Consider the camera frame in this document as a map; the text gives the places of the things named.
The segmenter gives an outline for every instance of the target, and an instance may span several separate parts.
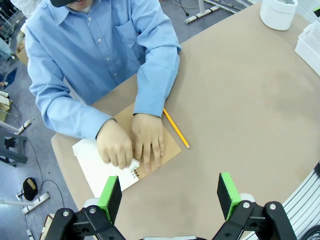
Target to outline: spiral notebook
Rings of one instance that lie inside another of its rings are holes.
[[[114,116],[118,124],[129,136],[131,135],[133,111],[134,104]],[[161,166],[181,152],[181,148],[165,127],[163,128],[163,139],[165,154],[161,157]],[[104,163],[98,153],[95,141],[82,139],[72,148],[95,198],[100,198],[109,176],[119,176],[121,190],[124,191],[157,169],[154,164],[153,154],[151,154],[150,158],[150,172],[145,172],[143,160],[139,162],[133,159],[130,167],[124,170],[114,167],[112,164]]]
[[[140,162],[134,158],[129,167],[121,170],[103,162],[94,141],[82,139],[72,148],[95,198],[100,198],[110,176],[119,177],[122,191],[139,180],[136,169],[140,167]]]

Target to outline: white paper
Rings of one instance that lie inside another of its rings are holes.
[[[134,172],[132,172],[140,166],[140,162],[134,158],[129,167],[121,170],[111,163],[107,164],[103,162],[98,153],[97,144],[94,141],[82,139],[73,145],[72,148],[95,198],[100,198],[110,176],[119,177],[122,191],[139,180]]]

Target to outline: shirt sleeve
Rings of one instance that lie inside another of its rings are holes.
[[[64,74],[28,27],[26,52],[32,79],[30,91],[35,95],[44,124],[65,135],[96,139],[101,126],[111,116],[71,98],[69,88],[63,83]]]
[[[145,63],[137,72],[134,114],[160,117],[178,73],[181,46],[158,0],[131,0],[130,5],[133,25],[140,33],[137,43],[146,48]]]

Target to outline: light blue dress shirt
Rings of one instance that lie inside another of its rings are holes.
[[[162,115],[181,47],[158,0],[95,0],[89,13],[44,0],[28,21],[30,91],[47,127],[95,139],[112,117],[89,105],[135,73],[134,113]],[[88,105],[71,98],[64,77]]]

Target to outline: beige tabletop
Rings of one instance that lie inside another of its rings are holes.
[[[116,226],[127,239],[211,239],[224,222],[219,172],[264,205],[284,202],[319,161],[320,78],[295,53],[308,23],[297,15],[288,31],[276,31],[259,12],[251,6],[182,44],[165,107],[190,150],[163,118],[182,152],[123,192]],[[116,115],[136,94],[134,76],[94,106]],[[77,141],[56,134],[52,146],[81,209],[93,194],[73,156]]]

